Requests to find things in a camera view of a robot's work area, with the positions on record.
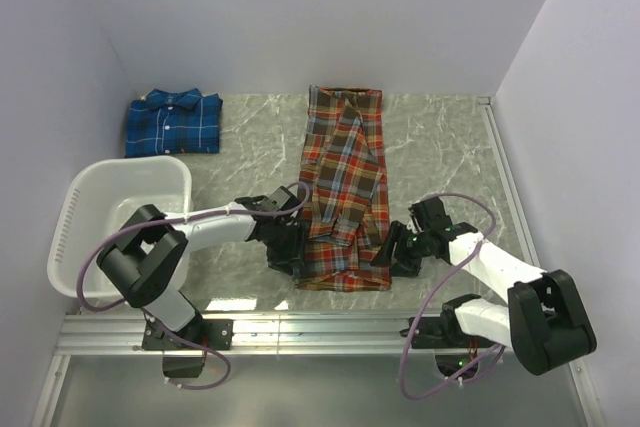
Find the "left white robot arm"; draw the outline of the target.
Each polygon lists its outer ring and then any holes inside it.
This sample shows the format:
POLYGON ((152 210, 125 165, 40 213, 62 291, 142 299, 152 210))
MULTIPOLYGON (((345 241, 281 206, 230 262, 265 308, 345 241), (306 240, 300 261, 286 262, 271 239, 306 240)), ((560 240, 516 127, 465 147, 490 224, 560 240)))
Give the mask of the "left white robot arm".
POLYGON ((304 267, 305 231, 296 220, 309 195, 280 186, 210 210, 169 216, 145 205, 97 255, 102 273, 129 306, 142 310, 179 349, 211 345, 202 314, 172 284, 183 257, 213 244, 257 241, 268 264, 293 277, 304 267))

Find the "red brown plaid shirt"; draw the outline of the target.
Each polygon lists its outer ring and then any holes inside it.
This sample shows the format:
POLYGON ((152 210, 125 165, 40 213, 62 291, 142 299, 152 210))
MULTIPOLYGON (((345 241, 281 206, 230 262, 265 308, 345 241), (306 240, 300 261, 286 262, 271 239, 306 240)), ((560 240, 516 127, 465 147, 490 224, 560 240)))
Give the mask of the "red brown plaid shirt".
POLYGON ((312 86, 299 179, 311 196, 304 269, 296 286, 312 291, 385 291, 374 257, 389 233, 383 93, 312 86))

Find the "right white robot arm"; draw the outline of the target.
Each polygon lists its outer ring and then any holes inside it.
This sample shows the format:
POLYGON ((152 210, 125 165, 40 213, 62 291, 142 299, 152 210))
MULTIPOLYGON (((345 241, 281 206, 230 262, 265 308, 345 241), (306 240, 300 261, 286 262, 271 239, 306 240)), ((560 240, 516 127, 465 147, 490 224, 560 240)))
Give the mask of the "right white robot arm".
POLYGON ((415 349, 463 348, 498 343, 531 374, 541 375, 593 353, 595 332, 573 278, 527 264, 467 222, 454 222, 432 197, 413 204, 412 223, 392 222, 372 262, 394 276, 414 277, 434 257, 478 279, 500 301, 478 294, 445 302, 437 317, 411 319, 402 336, 415 349))

